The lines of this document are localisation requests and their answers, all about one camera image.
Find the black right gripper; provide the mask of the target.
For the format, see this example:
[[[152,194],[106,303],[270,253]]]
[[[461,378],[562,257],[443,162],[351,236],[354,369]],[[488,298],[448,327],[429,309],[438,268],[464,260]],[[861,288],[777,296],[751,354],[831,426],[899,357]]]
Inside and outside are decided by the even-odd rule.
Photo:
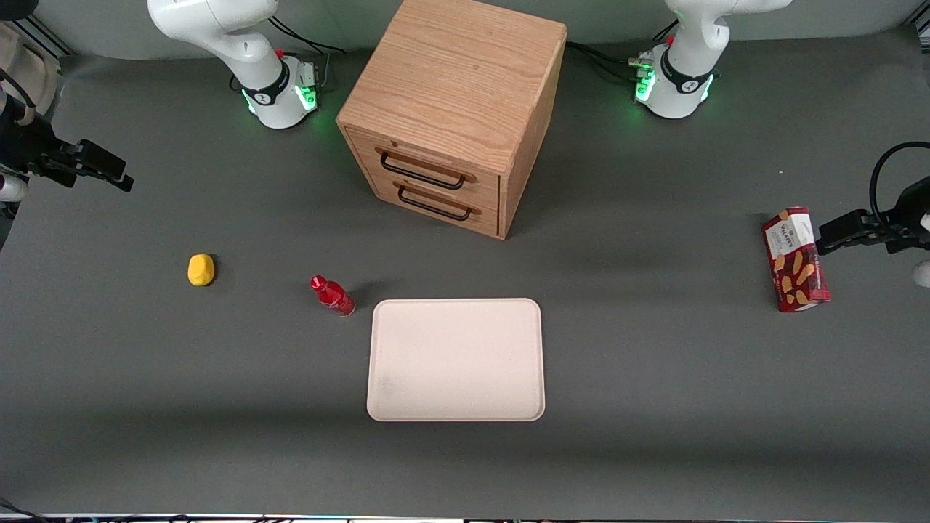
[[[74,145],[57,138],[50,122],[15,98],[2,99],[1,163],[17,173],[46,177],[72,188],[77,176],[110,183],[130,192],[135,179],[125,172],[126,162],[92,140],[77,142],[76,174]]]

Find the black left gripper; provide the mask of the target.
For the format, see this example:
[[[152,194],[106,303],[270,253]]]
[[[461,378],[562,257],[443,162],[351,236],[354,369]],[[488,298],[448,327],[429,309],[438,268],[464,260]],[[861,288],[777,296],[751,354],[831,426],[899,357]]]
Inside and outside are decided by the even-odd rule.
[[[923,178],[907,186],[898,196],[894,208],[889,211],[879,211],[877,186],[878,178],[871,178],[869,204],[879,222],[879,231],[884,238],[886,252],[893,255],[911,248],[927,251],[929,178]],[[826,256],[842,248],[869,246],[875,243],[870,212],[856,209],[820,226],[817,252],[820,256]]]

